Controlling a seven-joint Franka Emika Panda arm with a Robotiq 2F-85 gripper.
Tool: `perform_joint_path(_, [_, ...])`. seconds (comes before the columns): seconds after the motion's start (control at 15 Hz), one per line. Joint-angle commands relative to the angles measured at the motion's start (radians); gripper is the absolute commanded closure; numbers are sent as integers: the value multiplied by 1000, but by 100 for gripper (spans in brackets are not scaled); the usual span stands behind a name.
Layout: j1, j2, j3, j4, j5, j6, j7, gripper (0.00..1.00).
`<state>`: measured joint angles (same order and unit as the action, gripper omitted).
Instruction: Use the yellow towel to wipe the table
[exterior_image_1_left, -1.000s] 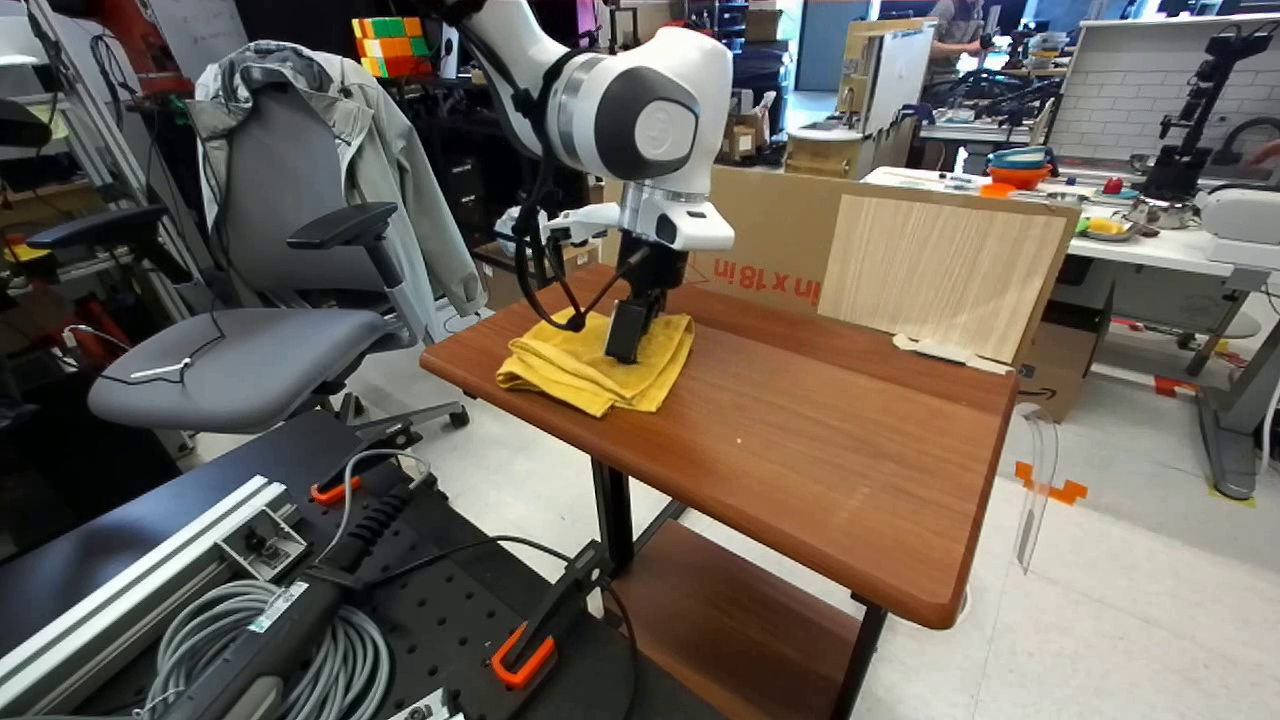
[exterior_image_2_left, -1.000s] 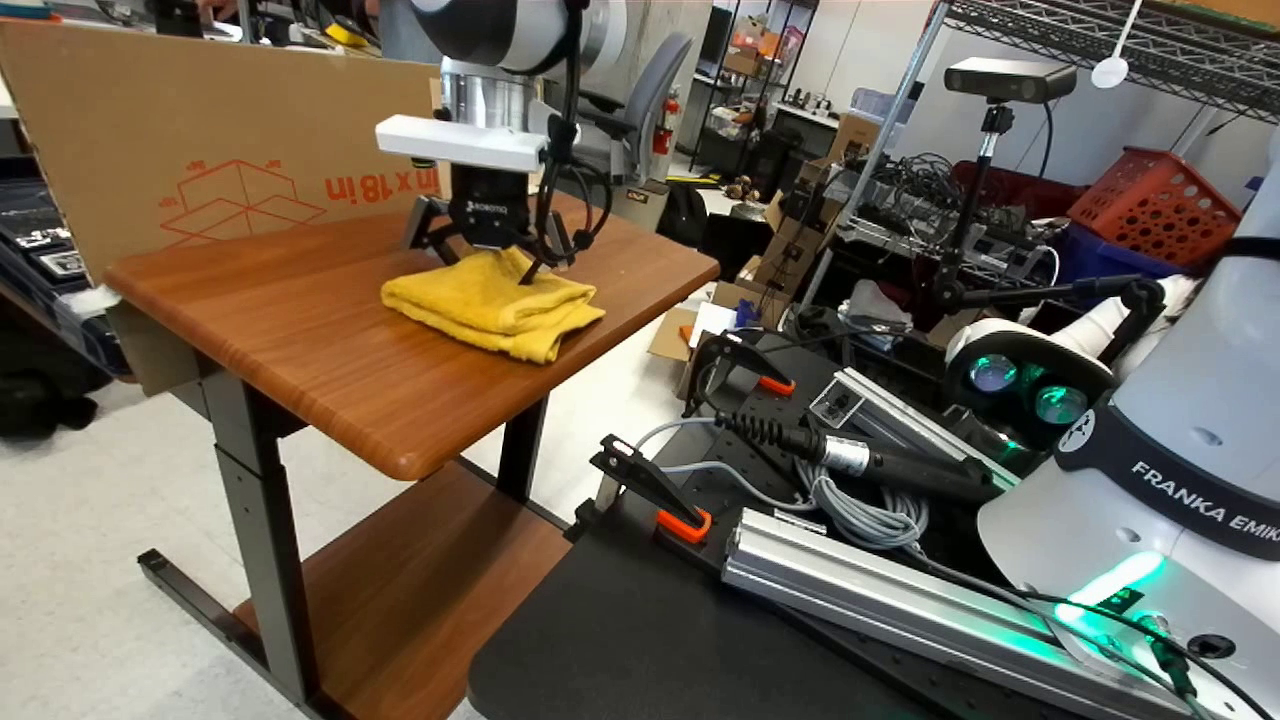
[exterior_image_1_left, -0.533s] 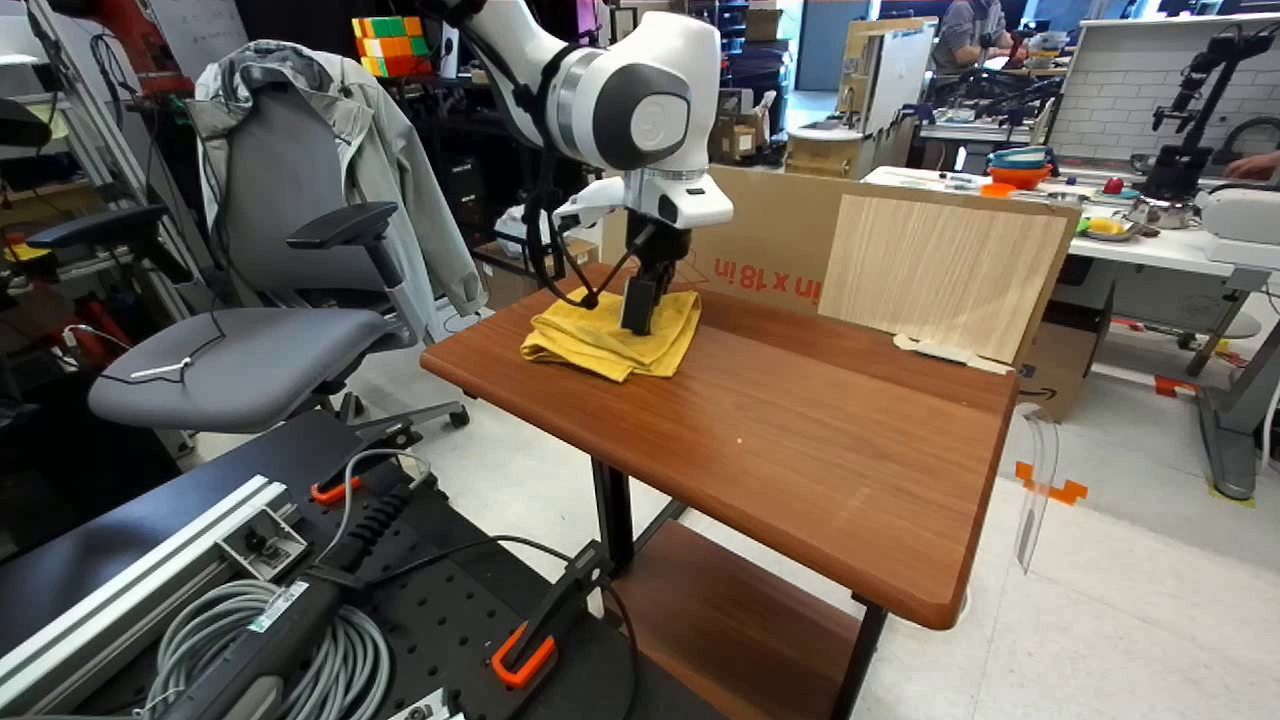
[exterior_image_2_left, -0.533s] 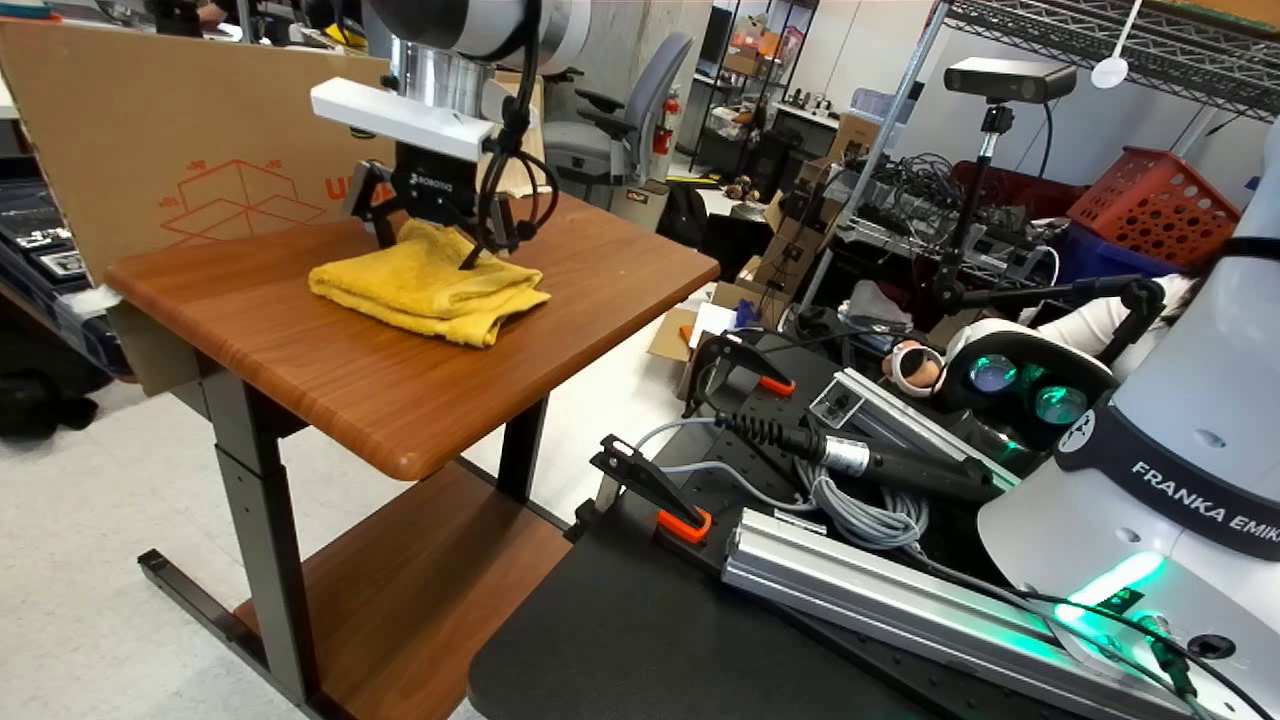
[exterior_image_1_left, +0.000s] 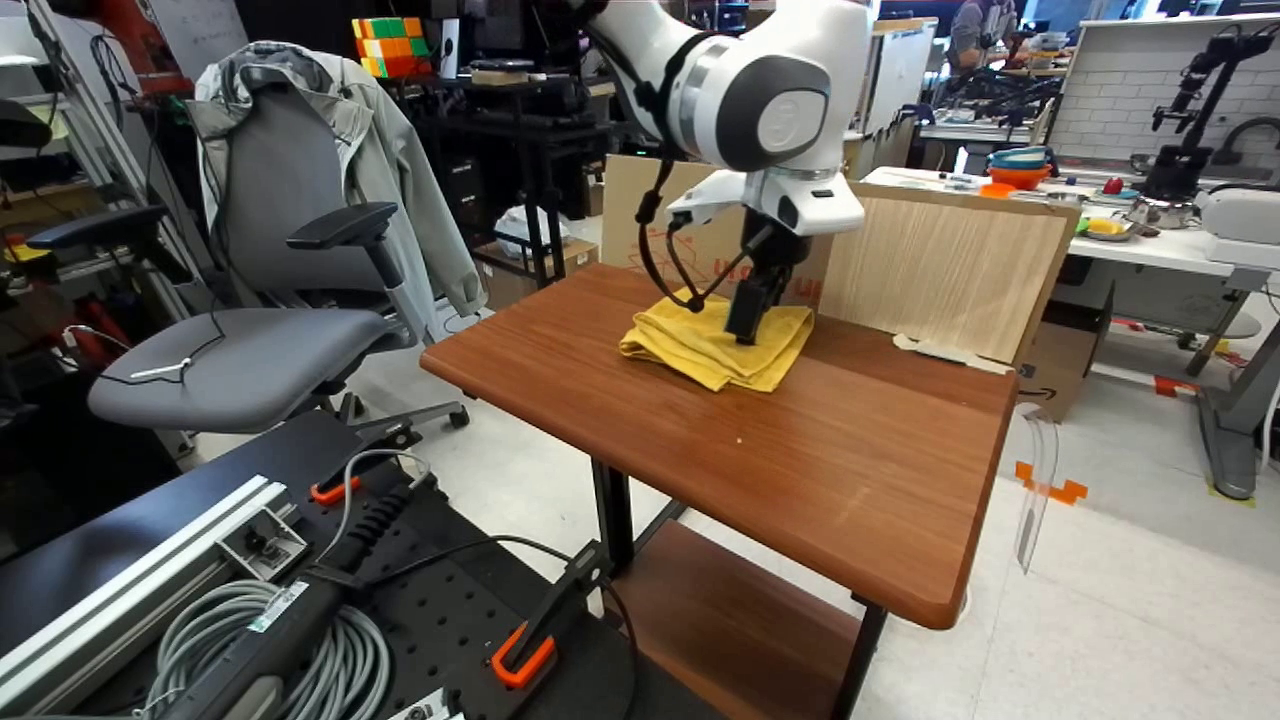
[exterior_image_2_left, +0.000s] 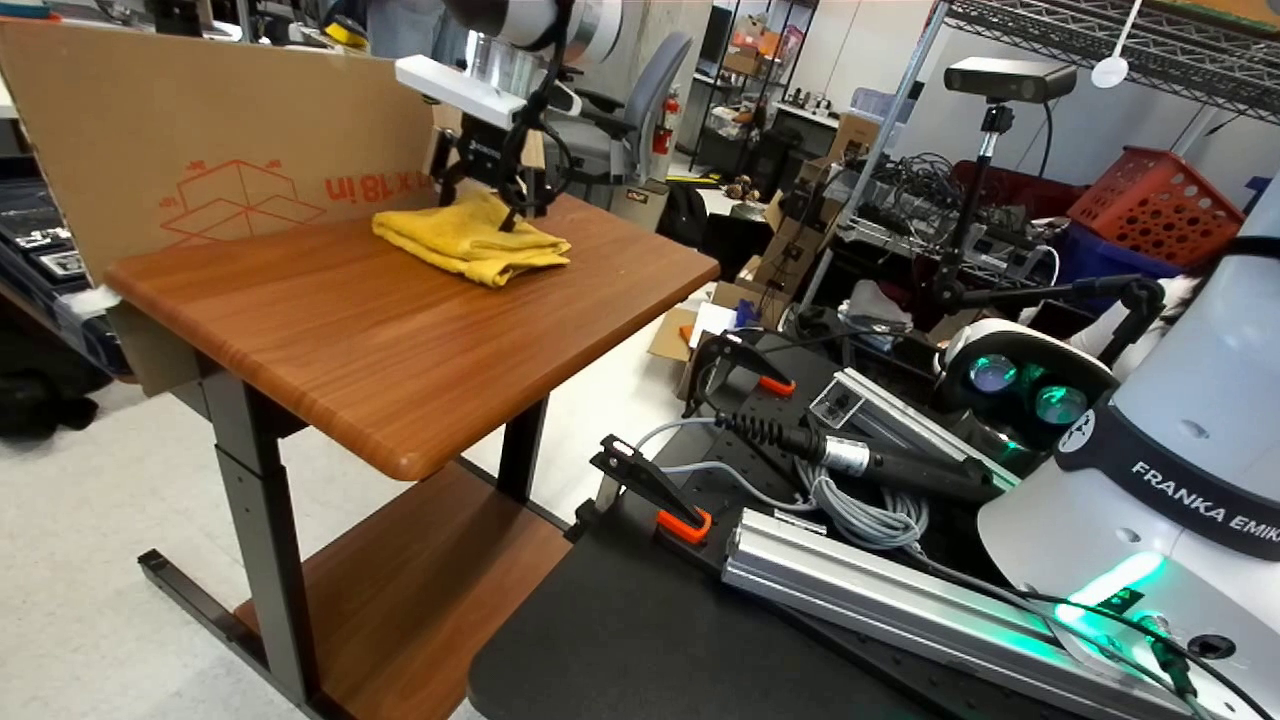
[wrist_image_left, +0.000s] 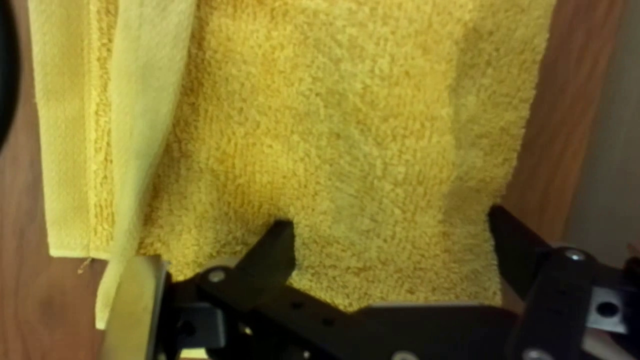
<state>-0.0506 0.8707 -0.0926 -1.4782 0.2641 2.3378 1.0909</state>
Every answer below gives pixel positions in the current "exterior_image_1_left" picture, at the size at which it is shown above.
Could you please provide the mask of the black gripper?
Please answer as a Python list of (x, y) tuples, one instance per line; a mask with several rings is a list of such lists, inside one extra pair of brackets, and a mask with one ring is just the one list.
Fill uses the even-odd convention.
[(758, 296), (752, 285), (739, 285), (734, 296), (725, 330), (735, 345), (758, 345), (770, 312), (778, 306), (778, 296), (787, 289), (791, 270), (808, 258), (813, 238), (791, 236), (773, 220), (752, 220), (744, 229), (744, 252), (752, 258), (752, 278), (766, 289), (766, 296)]

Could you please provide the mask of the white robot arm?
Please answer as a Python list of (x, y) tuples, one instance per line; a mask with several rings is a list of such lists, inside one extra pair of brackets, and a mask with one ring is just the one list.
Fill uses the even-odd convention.
[(735, 285), (725, 330), (752, 345), (815, 236), (864, 220), (843, 173), (874, 12), (859, 0), (778, 0), (739, 37), (677, 20), (659, 0), (570, 0), (571, 20), (621, 72), (635, 122), (663, 160), (712, 164), (671, 203), (671, 229), (712, 203), (744, 206)]

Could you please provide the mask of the black background robot arm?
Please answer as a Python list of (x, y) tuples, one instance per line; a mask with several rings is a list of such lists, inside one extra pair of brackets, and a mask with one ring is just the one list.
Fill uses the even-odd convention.
[(1193, 65), (1181, 72), (1181, 93), (1168, 107), (1154, 111), (1154, 122), (1172, 121), (1181, 140), (1165, 145), (1146, 173), (1141, 191), (1155, 200), (1193, 200), (1201, 173), (1207, 167), (1206, 126), (1218, 111), (1226, 88), (1234, 83), (1236, 69), (1251, 54), (1265, 54), (1275, 39), (1275, 28), (1234, 28), (1218, 33)]

